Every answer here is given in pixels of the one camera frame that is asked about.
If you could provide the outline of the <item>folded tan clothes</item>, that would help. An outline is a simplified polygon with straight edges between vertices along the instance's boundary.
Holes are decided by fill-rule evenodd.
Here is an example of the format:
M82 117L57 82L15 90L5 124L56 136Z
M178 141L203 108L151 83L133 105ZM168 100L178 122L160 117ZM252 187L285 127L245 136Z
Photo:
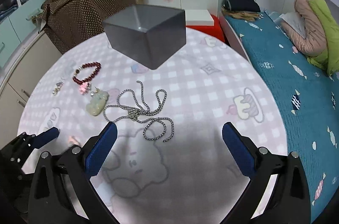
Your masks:
M245 21L253 22L257 19L260 19L261 15L256 12L232 12L227 10L222 10L224 16L228 16L234 19L242 19Z

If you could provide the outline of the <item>teal candy print bedsheet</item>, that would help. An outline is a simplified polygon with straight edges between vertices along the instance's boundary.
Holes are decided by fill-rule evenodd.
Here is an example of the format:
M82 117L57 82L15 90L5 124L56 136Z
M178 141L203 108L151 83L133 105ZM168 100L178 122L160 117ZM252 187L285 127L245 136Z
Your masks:
M276 101L288 151L299 153L312 222L328 223L326 206L338 193L338 78L309 64L266 13L254 22L225 20Z

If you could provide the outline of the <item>white flat box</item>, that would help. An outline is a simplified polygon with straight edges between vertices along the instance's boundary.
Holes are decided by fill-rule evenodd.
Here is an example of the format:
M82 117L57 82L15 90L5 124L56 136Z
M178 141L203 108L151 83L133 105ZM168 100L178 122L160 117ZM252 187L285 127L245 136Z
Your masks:
M214 19L208 10L185 10L187 26L214 26Z

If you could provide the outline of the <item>folded black clothes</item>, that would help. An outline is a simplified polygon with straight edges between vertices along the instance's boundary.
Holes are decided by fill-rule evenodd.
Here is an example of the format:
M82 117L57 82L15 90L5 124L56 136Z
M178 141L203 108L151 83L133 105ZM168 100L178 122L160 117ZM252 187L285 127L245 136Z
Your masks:
M223 7L230 12L260 12L254 0L223 0Z

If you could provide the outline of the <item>white pillow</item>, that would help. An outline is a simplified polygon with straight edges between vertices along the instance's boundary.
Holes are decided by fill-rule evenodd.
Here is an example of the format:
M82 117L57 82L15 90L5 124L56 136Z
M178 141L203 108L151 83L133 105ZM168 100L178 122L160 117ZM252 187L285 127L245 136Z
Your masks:
M300 36L306 38L306 29L304 18L298 12L288 12L280 14L279 18L292 27Z

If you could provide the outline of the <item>gold pearl earring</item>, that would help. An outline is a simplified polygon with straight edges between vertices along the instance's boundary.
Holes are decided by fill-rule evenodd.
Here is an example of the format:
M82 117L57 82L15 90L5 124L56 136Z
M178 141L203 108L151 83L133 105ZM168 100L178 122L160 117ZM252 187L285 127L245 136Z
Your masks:
M95 90L90 93L90 96L95 97L99 94L99 92L100 92L100 89L96 87Z
M57 82L54 90L52 91L53 95L57 95L63 86L63 82Z

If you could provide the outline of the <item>small pink charm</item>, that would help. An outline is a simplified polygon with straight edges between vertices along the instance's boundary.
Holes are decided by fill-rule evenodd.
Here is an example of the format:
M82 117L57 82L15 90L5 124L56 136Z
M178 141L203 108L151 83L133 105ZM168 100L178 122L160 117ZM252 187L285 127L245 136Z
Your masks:
M87 94L91 90L91 83L84 82L79 86L79 91L81 95Z

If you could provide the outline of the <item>pale green jade pendant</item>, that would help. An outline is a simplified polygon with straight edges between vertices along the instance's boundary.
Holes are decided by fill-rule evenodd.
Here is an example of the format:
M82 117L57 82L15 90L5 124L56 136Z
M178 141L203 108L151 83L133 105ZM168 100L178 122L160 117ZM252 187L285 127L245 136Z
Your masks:
M99 94L95 97L91 97L90 102L86 105L86 111L92 116L99 115L109 99L109 93L100 90Z

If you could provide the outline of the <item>green blanket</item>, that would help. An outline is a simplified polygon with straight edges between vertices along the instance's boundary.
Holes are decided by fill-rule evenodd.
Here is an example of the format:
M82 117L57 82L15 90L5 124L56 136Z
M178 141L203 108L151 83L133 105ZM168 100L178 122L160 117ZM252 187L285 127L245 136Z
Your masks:
M307 0L310 8L319 19L322 28L324 29L327 49L316 57L307 57L307 61L326 71L328 76L332 76L338 72L338 24L333 18L325 0Z

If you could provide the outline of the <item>red upholstered bench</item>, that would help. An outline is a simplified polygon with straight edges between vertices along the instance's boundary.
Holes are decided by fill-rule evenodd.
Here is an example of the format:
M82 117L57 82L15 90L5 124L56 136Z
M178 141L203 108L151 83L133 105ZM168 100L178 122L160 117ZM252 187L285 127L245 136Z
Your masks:
M221 25L220 25L218 18L215 15L212 15L211 17L214 21L213 26L187 26L187 28L191 28L193 30L203 32L203 33L210 35L210 36L213 36L213 37L215 37L215 38L217 38L220 41L225 43L224 32L221 28Z

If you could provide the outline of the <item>beige lower cabinet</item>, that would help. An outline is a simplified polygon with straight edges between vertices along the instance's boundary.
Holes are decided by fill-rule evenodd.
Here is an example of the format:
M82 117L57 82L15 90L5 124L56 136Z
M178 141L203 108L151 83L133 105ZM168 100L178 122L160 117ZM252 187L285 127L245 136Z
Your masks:
M23 42L1 70L1 147L17 136L29 97L60 57L49 37L39 33Z

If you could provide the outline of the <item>pink checked tablecloth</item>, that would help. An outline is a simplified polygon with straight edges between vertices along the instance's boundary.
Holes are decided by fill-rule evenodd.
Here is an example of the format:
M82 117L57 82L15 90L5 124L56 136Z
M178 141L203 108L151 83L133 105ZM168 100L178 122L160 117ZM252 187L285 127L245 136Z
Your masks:
M57 82L63 86L53 95ZM81 95L79 86L91 83ZM109 93L86 111L90 93ZM257 146L287 154L281 115L252 65L220 40L187 29L186 45L150 70L111 48L105 34L66 52L41 78L18 130L57 127L52 154L83 145L108 121L118 138L91 179L121 223L220 223L248 184L222 139L231 122Z

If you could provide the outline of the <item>teal drawer cabinet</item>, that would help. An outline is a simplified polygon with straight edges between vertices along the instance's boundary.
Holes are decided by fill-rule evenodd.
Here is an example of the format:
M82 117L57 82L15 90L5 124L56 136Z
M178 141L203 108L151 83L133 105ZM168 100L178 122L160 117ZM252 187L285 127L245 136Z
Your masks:
M45 1L28 0L1 23L1 68L16 48L37 28L32 17L38 14Z

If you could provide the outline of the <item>grey metal box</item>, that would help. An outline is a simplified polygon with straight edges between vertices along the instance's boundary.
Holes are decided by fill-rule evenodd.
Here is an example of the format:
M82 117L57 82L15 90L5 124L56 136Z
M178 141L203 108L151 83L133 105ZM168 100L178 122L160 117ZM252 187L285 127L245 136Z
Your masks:
M151 70L186 45L186 15L178 8L133 5L102 26L113 49Z

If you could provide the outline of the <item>brown polka dot cloth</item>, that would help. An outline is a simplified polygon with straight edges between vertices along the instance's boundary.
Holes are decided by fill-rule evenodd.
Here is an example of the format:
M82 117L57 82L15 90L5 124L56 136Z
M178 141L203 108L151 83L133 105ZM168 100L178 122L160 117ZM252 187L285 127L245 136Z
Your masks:
M64 54L104 32L102 22L136 4L136 0L46 0L32 18Z

